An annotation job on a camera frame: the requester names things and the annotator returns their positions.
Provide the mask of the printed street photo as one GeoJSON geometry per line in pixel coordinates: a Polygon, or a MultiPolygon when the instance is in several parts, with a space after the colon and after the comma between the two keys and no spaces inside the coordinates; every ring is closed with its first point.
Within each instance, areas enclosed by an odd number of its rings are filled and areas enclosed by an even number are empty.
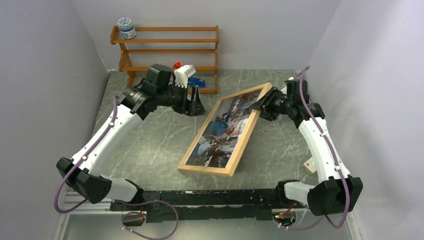
{"type": "Polygon", "coordinates": [[[256,90],[221,101],[184,164],[225,168],[251,117],[250,105],[260,93],[256,90]]]}

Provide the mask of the light wooden picture frame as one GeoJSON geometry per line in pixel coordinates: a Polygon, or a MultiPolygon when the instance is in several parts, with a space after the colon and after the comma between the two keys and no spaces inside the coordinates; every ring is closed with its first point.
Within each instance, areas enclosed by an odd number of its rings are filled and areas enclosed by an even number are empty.
{"type": "Polygon", "coordinates": [[[233,176],[260,115],[251,105],[271,88],[267,82],[219,98],[177,169],[233,176]]]}

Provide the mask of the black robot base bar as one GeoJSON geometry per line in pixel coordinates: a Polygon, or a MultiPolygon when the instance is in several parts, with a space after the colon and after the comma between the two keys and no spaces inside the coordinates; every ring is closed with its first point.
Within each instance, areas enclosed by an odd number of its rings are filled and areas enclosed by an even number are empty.
{"type": "Polygon", "coordinates": [[[136,200],[143,206],[112,202],[112,212],[145,212],[147,223],[175,220],[255,219],[270,221],[272,216],[303,209],[292,200],[283,200],[275,188],[225,190],[145,190],[136,200]]]}

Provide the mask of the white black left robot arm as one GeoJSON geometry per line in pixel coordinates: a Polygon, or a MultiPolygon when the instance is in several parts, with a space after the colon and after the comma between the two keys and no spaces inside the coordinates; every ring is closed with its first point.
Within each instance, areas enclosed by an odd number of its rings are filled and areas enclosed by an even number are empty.
{"type": "Polygon", "coordinates": [[[71,158],[62,157],[57,162],[63,184],[92,204],[107,198],[123,201],[130,210],[139,209],[143,203],[142,188],[130,180],[103,175],[107,158],[159,107],[170,107],[190,117],[205,114],[198,86],[188,85],[195,73],[195,66],[190,64],[176,69],[151,65],[138,85],[127,87],[113,97],[112,113],[89,142],[71,158]]]}

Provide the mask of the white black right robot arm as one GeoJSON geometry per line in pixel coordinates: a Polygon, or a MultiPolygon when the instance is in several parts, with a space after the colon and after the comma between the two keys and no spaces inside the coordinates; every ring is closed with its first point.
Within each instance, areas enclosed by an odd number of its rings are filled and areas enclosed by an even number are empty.
{"type": "Polygon", "coordinates": [[[249,107],[259,111],[260,117],[267,121],[285,115],[294,122],[311,153],[318,184],[280,181],[274,195],[276,204],[286,208],[292,202],[301,203],[315,216],[351,212],[363,190],[361,178],[352,176],[337,153],[323,109],[319,103],[310,102],[308,82],[289,79],[285,84],[286,92],[272,87],[249,107]]]}

